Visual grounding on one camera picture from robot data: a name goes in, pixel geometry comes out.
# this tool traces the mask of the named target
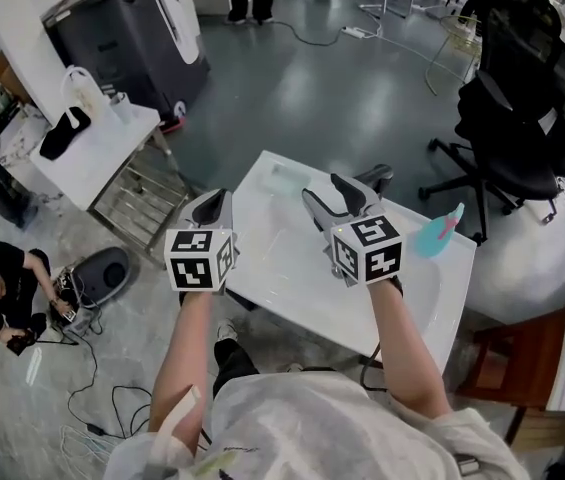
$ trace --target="concrete floor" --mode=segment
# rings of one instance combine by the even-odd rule
[[[374,1],[275,0],[273,14],[301,37],[328,42],[343,26],[374,31],[357,9]],[[385,37],[428,58],[445,38],[421,12],[407,20],[387,13],[383,26]],[[434,96],[424,82],[427,62],[404,48],[347,35],[329,48],[308,46],[282,25],[237,28],[203,19],[202,40],[212,71],[186,126],[170,137],[192,180],[235,189],[262,150],[343,174],[387,163],[395,171],[395,202],[436,217],[464,201],[460,232],[479,230],[472,191],[436,194],[426,203],[417,198],[419,186],[460,174],[450,159],[426,150],[433,137],[458,140],[460,82],[453,76],[433,68]],[[439,62],[463,74],[468,57],[447,46]],[[539,222],[548,213],[545,202],[506,218],[497,201],[489,203],[491,237],[476,254],[467,306],[502,322],[563,306],[565,198],[549,226]]]
[[[328,41],[341,26],[373,29],[372,21],[356,9],[357,3],[369,1],[276,0],[274,14],[292,23],[302,37]],[[387,37],[429,57],[444,40],[439,25],[419,13],[406,21],[387,15],[384,28]],[[188,177],[207,187],[234,189],[263,149],[345,174],[386,162],[395,169],[391,197],[396,202],[436,216],[463,200],[468,212],[462,230],[470,235],[477,229],[470,194],[442,194],[426,204],[416,197],[419,185],[456,174],[445,158],[426,153],[430,138],[454,139],[459,82],[453,77],[435,70],[435,97],[424,83],[426,62],[379,40],[343,36],[333,47],[311,47],[281,25],[229,28],[212,19],[202,22],[202,36],[213,70],[186,126],[170,137]],[[463,73],[468,59],[448,51],[441,62]],[[469,307],[511,321],[549,311],[565,300],[563,205],[547,227],[536,219],[543,204],[506,219],[494,212],[492,238],[476,255]],[[53,266],[118,243],[71,205],[61,215],[43,209],[26,233],[0,219],[0,240],[40,247]],[[147,262],[140,267],[137,280],[106,305],[104,334],[89,338],[100,370],[95,387],[72,404],[78,414],[113,432],[118,429],[110,404],[112,386],[151,389],[178,309],[166,276]],[[264,311],[247,314],[218,298],[214,318],[226,316],[237,318],[240,339],[262,371],[301,362],[338,366],[351,378],[359,375],[355,367],[340,366],[350,352]],[[91,358],[85,347],[41,347],[38,377],[29,387],[24,376],[31,350],[15,358],[0,344],[0,478],[80,478],[59,452],[59,427],[80,426],[67,412],[66,400],[69,391],[90,381]],[[445,374],[450,389],[461,380],[470,354],[465,347],[455,348]],[[212,381],[217,373],[212,360],[208,371]],[[374,382],[381,379],[369,379]],[[138,395],[120,395],[127,424],[142,403]],[[509,408],[480,408],[498,432],[506,430]],[[91,478],[101,478],[101,463],[77,465]]]

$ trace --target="black shirt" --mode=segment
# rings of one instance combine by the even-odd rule
[[[16,313],[19,307],[21,278],[25,272],[24,251],[17,247],[0,242],[0,277],[6,285],[6,294],[0,299],[0,330],[4,326],[4,316]]]

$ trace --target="black device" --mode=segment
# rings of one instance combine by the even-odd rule
[[[24,331],[24,336],[14,336],[6,344],[7,348],[16,356],[22,354],[26,347],[35,343],[35,334],[28,329]]]
[[[63,0],[42,22],[66,66],[87,69],[105,94],[125,92],[171,121],[195,100],[209,71],[173,8],[180,16],[179,0]]]

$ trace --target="blue spray bottle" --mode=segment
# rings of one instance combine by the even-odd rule
[[[464,213],[464,203],[448,215],[433,219],[426,224],[415,237],[415,252],[423,258],[432,258],[442,252],[453,236]]]

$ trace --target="white box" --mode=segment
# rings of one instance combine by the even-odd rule
[[[333,227],[331,246],[333,262],[358,283],[393,277],[402,268],[404,236],[386,214]]]
[[[217,292],[235,261],[231,229],[169,229],[164,262],[176,292]]]

